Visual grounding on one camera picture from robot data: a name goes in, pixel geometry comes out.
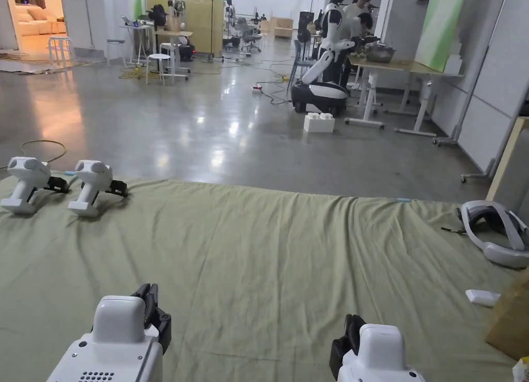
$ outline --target concrete floor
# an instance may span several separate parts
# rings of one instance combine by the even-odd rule
[[[262,53],[244,60],[252,66],[196,60],[188,82],[177,79],[166,87],[157,79],[148,86],[119,79],[119,60],[110,69],[99,63],[50,75],[0,73],[0,164],[20,155],[22,142],[47,138],[68,149],[51,163],[57,170],[95,159],[122,177],[360,197],[484,199],[488,183],[461,184],[459,175],[477,168],[458,147],[437,148],[430,138],[393,132],[396,126],[411,128],[411,118],[380,114],[385,131],[338,120],[332,135],[307,135],[304,116],[290,103],[271,105],[251,90],[256,81],[277,79],[267,69],[290,71],[288,61],[264,60],[288,60],[291,43],[268,42]],[[276,90],[281,89],[264,86],[268,94]],[[284,92],[277,96],[281,101]],[[397,99],[385,97],[384,107],[391,100]],[[347,114],[358,113],[350,108]],[[42,160],[60,152],[53,144],[27,146],[28,156]],[[0,170],[0,178],[6,175]]]

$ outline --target wrinkled cloth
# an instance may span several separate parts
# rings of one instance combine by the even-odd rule
[[[96,219],[67,210],[79,181],[37,191],[30,218],[0,209],[2,380],[46,380],[103,296],[156,282],[173,316],[165,382],[332,382],[347,313],[398,326],[428,382],[511,381],[515,362],[484,341],[490,309],[464,292],[501,293],[517,272],[441,230],[461,228],[456,205],[126,182]]]

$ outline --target man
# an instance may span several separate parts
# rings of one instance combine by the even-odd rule
[[[348,5],[344,8],[344,12],[346,12],[349,19],[358,17],[361,13],[370,13],[367,6],[371,1],[372,0],[354,0],[352,5]]]
[[[373,28],[373,17],[371,16],[371,13],[360,13],[358,17],[354,17],[351,20],[351,37],[350,38],[360,38],[362,36],[365,36],[367,31],[369,29]],[[347,82],[349,80],[349,75],[351,74],[351,68],[352,65],[349,61],[349,58],[346,58],[347,54],[344,56],[344,72],[342,73],[342,77],[339,81],[339,85],[346,89],[349,93],[349,90],[347,89]]]

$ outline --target couch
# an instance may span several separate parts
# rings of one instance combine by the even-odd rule
[[[16,5],[19,29],[22,36],[65,33],[66,25],[58,22],[48,9],[36,5]]]

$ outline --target metal bowl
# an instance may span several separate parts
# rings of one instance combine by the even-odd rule
[[[392,47],[377,45],[366,51],[366,59],[374,63],[389,63],[394,54]]]

